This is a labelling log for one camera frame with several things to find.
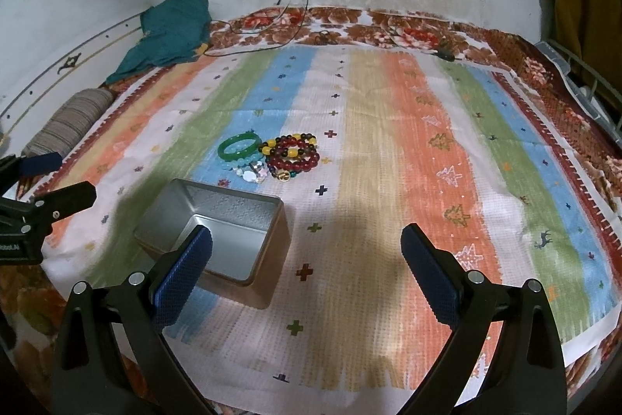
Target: teal cloth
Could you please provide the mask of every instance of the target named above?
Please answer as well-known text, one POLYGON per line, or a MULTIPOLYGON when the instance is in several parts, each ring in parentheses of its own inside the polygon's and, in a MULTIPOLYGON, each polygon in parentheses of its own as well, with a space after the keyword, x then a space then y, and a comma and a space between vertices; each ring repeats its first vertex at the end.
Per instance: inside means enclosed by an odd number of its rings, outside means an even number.
POLYGON ((211 16, 207 0, 165 0, 141 13, 144 36, 123 57, 106 83, 198 59, 195 50, 210 40, 211 16))

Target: jade bangle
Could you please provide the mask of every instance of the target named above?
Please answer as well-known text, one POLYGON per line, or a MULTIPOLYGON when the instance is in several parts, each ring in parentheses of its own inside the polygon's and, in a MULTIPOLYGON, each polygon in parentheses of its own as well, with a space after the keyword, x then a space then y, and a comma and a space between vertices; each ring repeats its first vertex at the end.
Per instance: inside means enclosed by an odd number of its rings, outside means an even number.
POLYGON ((254 152, 257 151, 257 147, 260 143, 261 138, 257 136, 257 134, 255 134, 254 132, 243 132, 242 134, 230 137, 229 139, 226 139, 225 141, 220 143, 220 146, 218 147, 218 156, 225 162, 231 162, 233 160, 238 160, 239 158, 246 158, 250 155, 253 155, 254 152), (253 143, 249 147, 245 148, 244 150, 240 150, 239 152, 232 152, 231 154, 225 152, 225 149, 227 149, 231 145, 234 145, 238 141, 244 141, 246 139, 253 141, 253 143))

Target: green stripe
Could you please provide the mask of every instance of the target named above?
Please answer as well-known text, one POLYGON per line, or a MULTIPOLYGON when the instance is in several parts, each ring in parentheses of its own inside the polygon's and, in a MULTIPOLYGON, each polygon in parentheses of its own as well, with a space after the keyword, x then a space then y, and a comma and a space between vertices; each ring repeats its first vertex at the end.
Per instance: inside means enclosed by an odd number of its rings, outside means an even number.
POLYGON ((206 101, 207 107, 189 118, 179 138, 162 154, 152 171, 119 202, 111 218, 111 232, 102 247, 104 252, 86 273, 91 285, 119 284, 131 271, 149 269, 153 262, 134 239, 136 224, 170 180, 187 177, 203 160, 229 124, 232 112, 240 107, 276 55, 275 51, 250 54, 225 79, 211 100, 206 101))
POLYGON ((547 289, 556 287, 558 296, 550 306, 560 337, 566 342, 582 331, 575 328, 577 322, 583 322, 584 328, 591 325, 590 302, 582 289, 583 268, 578 253, 572 247, 540 173, 486 91, 464 66, 443 62, 442 69, 453 78, 465 109, 483 134, 482 140, 492 153, 508 190, 517 198, 528 197, 529 204, 523 205, 527 221, 523 235, 528 238, 523 244, 529 249, 539 280, 547 289), (478 112, 482 118, 475 116, 478 112), (493 134, 497 139, 488 139, 493 134), (511 170, 506 170, 506 164, 510 164, 511 170), (534 244, 540 242, 540 234, 545 231, 549 231, 553 241, 542 249, 535 248, 534 244))

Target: bolt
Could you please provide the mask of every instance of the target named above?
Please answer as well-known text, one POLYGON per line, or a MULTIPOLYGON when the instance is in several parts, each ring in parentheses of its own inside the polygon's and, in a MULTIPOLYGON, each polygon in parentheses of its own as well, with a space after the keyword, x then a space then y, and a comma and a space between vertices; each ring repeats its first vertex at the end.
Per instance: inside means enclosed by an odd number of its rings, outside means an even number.
POLYGON ((542 290, 542 285, 540 285, 540 282, 538 280, 529 280, 527 282, 527 286, 533 292, 540 292, 542 290))
POLYGON ((86 282, 78 282, 73 286, 74 294, 82 294, 86 290, 86 282))
POLYGON ((484 275, 481 274, 481 272, 475 270, 469 271, 467 276, 468 279, 471 280, 474 284, 480 284, 485 280, 484 275))
POLYGON ((129 276, 128 281, 130 285, 139 285, 144 279, 145 275, 140 271, 136 271, 129 276))

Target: metal tin box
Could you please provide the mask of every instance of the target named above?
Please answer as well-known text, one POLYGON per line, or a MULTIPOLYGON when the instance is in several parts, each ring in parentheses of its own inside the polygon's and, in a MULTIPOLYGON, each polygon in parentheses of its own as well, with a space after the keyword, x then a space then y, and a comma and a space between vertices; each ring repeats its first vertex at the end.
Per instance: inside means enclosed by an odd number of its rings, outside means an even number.
POLYGON ((175 179, 142 216, 134 235, 157 259, 178 248, 199 224, 213 239, 199 287, 247 306, 267 308, 290 243, 283 202, 175 179))

